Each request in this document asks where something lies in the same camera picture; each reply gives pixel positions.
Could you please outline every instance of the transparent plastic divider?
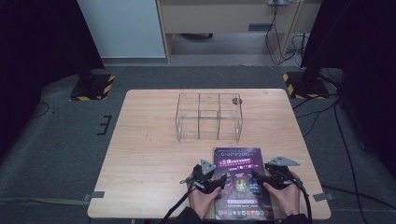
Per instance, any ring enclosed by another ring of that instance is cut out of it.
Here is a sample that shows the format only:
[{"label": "transparent plastic divider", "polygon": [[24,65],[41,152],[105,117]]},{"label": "transparent plastic divider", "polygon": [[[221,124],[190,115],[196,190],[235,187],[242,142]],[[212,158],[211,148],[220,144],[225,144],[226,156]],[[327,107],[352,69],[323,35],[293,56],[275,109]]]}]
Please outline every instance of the transparent plastic divider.
[{"label": "transparent plastic divider", "polygon": [[177,140],[238,142],[243,124],[241,103],[238,93],[182,92],[177,103]]}]

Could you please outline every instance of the purple booklet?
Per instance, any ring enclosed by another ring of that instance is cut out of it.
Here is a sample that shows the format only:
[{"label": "purple booklet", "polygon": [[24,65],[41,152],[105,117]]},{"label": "purple booklet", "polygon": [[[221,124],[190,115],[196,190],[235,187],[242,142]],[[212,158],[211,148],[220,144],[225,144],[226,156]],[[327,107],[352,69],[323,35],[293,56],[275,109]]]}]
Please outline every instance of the purple booklet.
[{"label": "purple booklet", "polygon": [[218,147],[214,179],[227,174],[227,182],[215,200],[216,219],[274,220],[269,192],[251,177],[251,170],[264,174],[258,147]]}]

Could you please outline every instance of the wooden table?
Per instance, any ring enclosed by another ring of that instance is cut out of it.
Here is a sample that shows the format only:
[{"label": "wooden table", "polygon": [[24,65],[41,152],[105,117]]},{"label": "wooden table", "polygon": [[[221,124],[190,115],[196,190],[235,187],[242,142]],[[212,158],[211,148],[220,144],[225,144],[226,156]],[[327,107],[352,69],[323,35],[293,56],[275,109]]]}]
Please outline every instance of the wooden table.
[{"label": "wooden table", "polygon": [[[243,127],[235,140],[182,139],[177,141],[176,112],[181,92],[239,93]],[[95,191],[90,217],[162,218],[186,192],[180,180],[190,175],[201,159],[213,162],[215,147],[260,147],[263,161],[276,156],[298,161],[291,167],[310,194],[314,219],[331,215],[326,201],[312,195],[322,192],[315,167],[283,90],[133,90],[128,91],[117,121]],[[177,216],[188,205],[184,202]],[[273,200],[276,218],[281,212]],[[306,213],[304,198],[301,210]],[[214,218],[210,209],[206,218]]]}]

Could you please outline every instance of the electrical outlet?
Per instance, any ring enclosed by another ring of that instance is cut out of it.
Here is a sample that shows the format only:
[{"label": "electrical outlet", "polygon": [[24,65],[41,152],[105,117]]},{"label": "electrical outlet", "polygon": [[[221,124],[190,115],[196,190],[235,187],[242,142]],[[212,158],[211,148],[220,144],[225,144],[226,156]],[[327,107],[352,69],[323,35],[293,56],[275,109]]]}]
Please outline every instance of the electrical outlet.
[{"label": "electrical outlet", "polygon": [[268,0],[268,5],[274,6],[275,2],[278,6],[287,6],[290,4],[290,0]]}]

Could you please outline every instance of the hand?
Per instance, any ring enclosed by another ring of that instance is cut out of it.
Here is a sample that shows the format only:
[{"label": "hand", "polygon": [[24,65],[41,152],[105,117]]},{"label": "hand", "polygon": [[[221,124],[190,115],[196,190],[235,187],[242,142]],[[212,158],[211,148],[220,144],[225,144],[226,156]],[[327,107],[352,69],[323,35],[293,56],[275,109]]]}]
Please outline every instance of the hand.
[{"label": "hand", "polygon": [[[299,178],[293,171],[290,172],[294,178]],[[280,209],[287,217],[300,214],[300,190],[295,184],[284,189],[274,189],[265,182],[262,184],[277,199]]]},{"label": "hand", "polygon": [[189,195],[190,207],[201,219],[204,219],[210,204],[219,195],[221,187],[216,188],[210,194],[202,193],[195,186],[192,187],[192,193]]}]

